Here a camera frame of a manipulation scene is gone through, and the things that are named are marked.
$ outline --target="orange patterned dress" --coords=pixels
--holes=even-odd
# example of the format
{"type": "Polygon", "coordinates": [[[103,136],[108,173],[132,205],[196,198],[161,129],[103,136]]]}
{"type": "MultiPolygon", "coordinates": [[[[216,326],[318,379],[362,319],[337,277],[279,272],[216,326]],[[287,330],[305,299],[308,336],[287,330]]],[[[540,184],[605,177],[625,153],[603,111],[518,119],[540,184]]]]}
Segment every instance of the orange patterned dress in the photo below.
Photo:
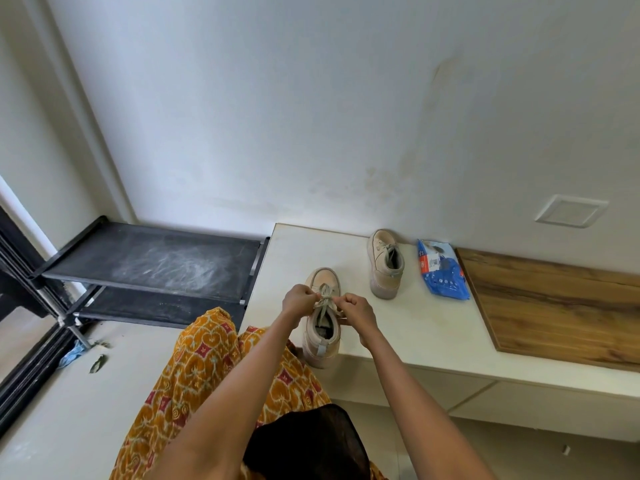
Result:
{"type": "MultiPolygon", "coordinates": [[[[265,330],[249,327],[238,337],[229,314],[222,308],[209,310],[184,329],[120,448],[110,480],[141,479],[191,415],[260,341],[265,330]]],[[[289,343],[256,428],[286,413],[308,411],[329,403],[331,400],[320,382],[293,354],[289,343]]],[[[240,466],[238,479],[258,478],[262,477],[244,464],[240,466]]],[[[384,479],[373,463],[371,478],[384,479]]]]}

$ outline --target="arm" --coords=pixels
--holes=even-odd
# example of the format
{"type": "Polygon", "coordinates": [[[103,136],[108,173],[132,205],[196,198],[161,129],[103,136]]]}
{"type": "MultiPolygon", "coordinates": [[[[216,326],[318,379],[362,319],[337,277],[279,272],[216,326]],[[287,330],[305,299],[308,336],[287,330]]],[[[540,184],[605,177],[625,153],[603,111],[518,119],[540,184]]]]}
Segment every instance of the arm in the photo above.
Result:
{"type": "Polygon", "coordinates": [[[376,364],[382,389],[420,479],[494,480],[447,413],[412,377],[376,323],[365,298],[347,294],[336,304],[376,364]]]}
{"type": "Polygon", "coordinates": [[[317,300],[304,285],[287,293],[282,313],[165,448],[148,480],[237,478],[287,339],[317,300]]]}

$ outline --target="blue cloth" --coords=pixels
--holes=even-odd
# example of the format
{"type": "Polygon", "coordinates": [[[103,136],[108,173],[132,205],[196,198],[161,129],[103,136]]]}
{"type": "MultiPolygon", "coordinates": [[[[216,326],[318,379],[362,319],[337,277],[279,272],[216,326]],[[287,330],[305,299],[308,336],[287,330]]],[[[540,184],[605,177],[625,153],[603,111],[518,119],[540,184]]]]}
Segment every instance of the blue cloth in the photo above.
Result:
{"type": "Polygon", "coordinates": [[[58,368],[62,369],[63,367],[68,366],[85,352],[86,349],[84,348],[84,345],[80,343],[80,340],[76,340],[76,345],[74,345],[74,348],[69,350],[69,352],[67,352],[65,356],[60,359],[58,368]]]}

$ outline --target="wall switch plate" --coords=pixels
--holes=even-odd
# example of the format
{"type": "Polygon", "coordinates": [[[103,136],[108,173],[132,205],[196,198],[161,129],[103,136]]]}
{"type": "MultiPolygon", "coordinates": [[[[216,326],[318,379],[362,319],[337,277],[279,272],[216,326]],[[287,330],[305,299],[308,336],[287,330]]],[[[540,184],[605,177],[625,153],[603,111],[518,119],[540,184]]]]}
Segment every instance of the wall switch plate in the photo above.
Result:
{"type": "Polygon", "coordinates": [[[568,195],[554,195],[540,211],[536,222],[585,228],[596,222],[607,209],[609,202],[568,195]]]}

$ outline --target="white countertop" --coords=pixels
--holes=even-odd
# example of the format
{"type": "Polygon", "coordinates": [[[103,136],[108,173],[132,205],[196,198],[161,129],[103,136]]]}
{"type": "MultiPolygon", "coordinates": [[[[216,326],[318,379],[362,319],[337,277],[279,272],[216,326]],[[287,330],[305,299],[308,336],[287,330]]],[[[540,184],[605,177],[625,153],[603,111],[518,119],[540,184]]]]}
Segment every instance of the white countertop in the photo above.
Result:
{"type": "MultiPolygon", "coordinates": [[[[277,224],[241,326],[268,326],[282,298],[317,267],[338,274],[342,292],[364,296],[380,330],[409,365],[496,379],[640,398],[640,374],[497,352],[473,297],[458,301],[432,295],[422,281],[415,246],[402,244],[406,268],[400,291],[382,300],[369,290],[366,237],[277,224]]],[[[291,340],[300,346],[302,325],[291,340]]],[[[340,354],[371,358],[355,330],[342,327],[340,354]]]]}

